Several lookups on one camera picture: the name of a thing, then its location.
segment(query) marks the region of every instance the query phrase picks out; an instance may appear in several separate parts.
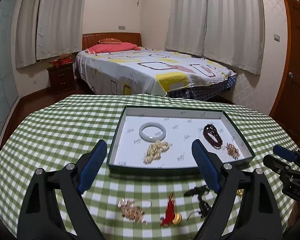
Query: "dark red beaded bracelet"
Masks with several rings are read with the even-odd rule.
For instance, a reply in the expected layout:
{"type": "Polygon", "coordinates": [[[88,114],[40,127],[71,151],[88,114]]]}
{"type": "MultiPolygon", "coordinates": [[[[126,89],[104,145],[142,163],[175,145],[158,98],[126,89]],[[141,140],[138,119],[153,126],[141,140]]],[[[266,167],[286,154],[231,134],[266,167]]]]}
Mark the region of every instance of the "dark red beaded bracelet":
{"type": "Polygon", "coordinates": [[[203,136],[216,149],[221,147],[222,139],[218,134],[217,128],[213,124],[207,124],[203,128],[203,136]],[[209,134],[213,135],[217,141],[215,141],[209,134]]]}

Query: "wall switch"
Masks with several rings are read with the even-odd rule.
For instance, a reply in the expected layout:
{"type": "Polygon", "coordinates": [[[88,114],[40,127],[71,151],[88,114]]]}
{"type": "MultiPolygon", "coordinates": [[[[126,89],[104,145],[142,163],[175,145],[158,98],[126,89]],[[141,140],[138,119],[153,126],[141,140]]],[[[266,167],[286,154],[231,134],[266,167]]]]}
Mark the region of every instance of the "wall switch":
{"type": "Polygon", "coordinates": [[[277,34],[275,34],[275,35],[274,35],[274,40],[280,42],[280,36],[277,35],[277,34]]]}

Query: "gold object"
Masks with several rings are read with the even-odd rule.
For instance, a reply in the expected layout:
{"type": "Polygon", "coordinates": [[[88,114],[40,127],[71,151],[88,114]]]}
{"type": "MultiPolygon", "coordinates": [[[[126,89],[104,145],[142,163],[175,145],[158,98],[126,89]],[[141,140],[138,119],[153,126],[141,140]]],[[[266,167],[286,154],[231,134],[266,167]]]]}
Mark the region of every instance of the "gold object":
{"type": "Polygon", "coordinates": [[[161,153],[168,151],[169,148],[169,143],[161,142],[160,140],[155,141],[155,143],[150,144],[148,147],[145,158],[143,159],[143,163],[150,164],[154,160],[160,160],[161,153]]]}
{"type": "Polygon", "coordinates": [[[181,220],[182,220],[181,214],[180,213],[176,213],[174,219],[172,220],[172,223],[174,225],[177,225],[177,224],[180,224],[181,220]]]}
{"type": "Polygon", "coordinates": [[[143,215],[145,214],[145,210],[141,209],[139,206],[133,206],[134,203],[134,200],[125,200],[124,198],[122,198],[118,202],[118,207],[122,211],[122,216],[132,220],[133,222],[147,224],[146,221],[143,221],[143,215]]]}
{"type": "Polygon", "coordinates": [[[239,158],[240,156],[240,153],[239,153],[239,150],[231,143],[227,143],[227,151],[228,151],[228,154],[234,158],[235,160],[239,158]]]}
{"type": "Polygon", "coordinates": [[[238,195],[239,197],[242,197],[242,196],[243,196],[243,189],[238,189],[238,190],[237,190],[237,195],[238,195]]]}

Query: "table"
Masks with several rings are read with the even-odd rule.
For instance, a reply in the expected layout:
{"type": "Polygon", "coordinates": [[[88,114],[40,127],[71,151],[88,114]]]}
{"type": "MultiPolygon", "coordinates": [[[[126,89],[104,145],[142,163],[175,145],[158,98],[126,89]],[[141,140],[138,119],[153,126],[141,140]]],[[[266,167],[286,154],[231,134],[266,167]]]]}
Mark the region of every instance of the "table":
{"type": "MultiPolygon", "coordinates": [[[[29,115],[0,152],[0,218],[14,235],[17,233],[23,197],[35,169],[42,167],[46,171],[53,171],[63,168],[69,162],[75,163],[82,154],[90,152],[100,139],[106,141],[109,152],[125,105],[225,110],[256,154],[247,170],[262,167],[274,192],[282,225],[285,227],[293,200],[281,193],[282,183],[278,175],[265,168],[262,159],[272,153],[272,147],[276,144],[290,150],[297,149],[297,145],[269,116],[244,106],[181,98],[72,95],[29,115]]],[[[104,162],[91,189],[83,194],[83,199],[106,239],[188,240],[194,238],[203,221],[198,214],[186,221],[193,210],[199,209],[199,205],[195,196],[184,198],[183,193],[202,184],[205,182],[198,175],[173,178],[110,175],[104,162]],[[180,212],[183,220],[178,226],[160,228],[160,217],[164,216],[168,195],[172,192],[176,200],[175,212],[180,212]],[[152,207],[144,216],[149,223],[141,225],[123,219],[116,206],[122,197],[150,199],[152,207]]],[[[212,206],[216,194],[210,192],[204,197],[212,206]]],[[[57,191],[57,200],[66,229],[75,233],[60,191],[57,191]]],[[[232,230],[239,207],[240,199],[237,196],[224,234],[232,230]]]]}

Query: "wooden floor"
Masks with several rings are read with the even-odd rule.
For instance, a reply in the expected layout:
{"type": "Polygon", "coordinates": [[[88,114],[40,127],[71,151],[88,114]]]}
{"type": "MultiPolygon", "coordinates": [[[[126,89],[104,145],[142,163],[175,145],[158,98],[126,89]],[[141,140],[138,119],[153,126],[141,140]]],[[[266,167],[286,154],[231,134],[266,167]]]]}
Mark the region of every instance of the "wooden floor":
{"type": "MultiPolygon", "coordinates": [[[[25,96],[20,99],[16,109],[14,110],[10,121],[7,125],[7,128],[5,130],[5,133],[3,135],[2,143],[0,146],[0,150],[4,146],[4,144],[7,142],[9,137],[12,135],[12,133],[15,131],[15,129],[18,127],[18,125],[31,113],[40,110],[42,108],[45,108],[47,106],[51,106],[55,104],[56,102],[59,102],[62,99],[65,99],[66,97],[70,95],[93,95],[93,92],[89,88],[89,86],[86,84],[85,81],[81,79],[76,80],[76,89],[66,91],[60,94],[52,94],[49,92],[49,89],[43,89],[37,92],[34,92],[28,96],[25,96]]],[[[216,103],[226,103],[226,104],[233,104],[232,102],[220,97],[215,96],[208,101],[210,102],[216,102],[216,103]]]]}

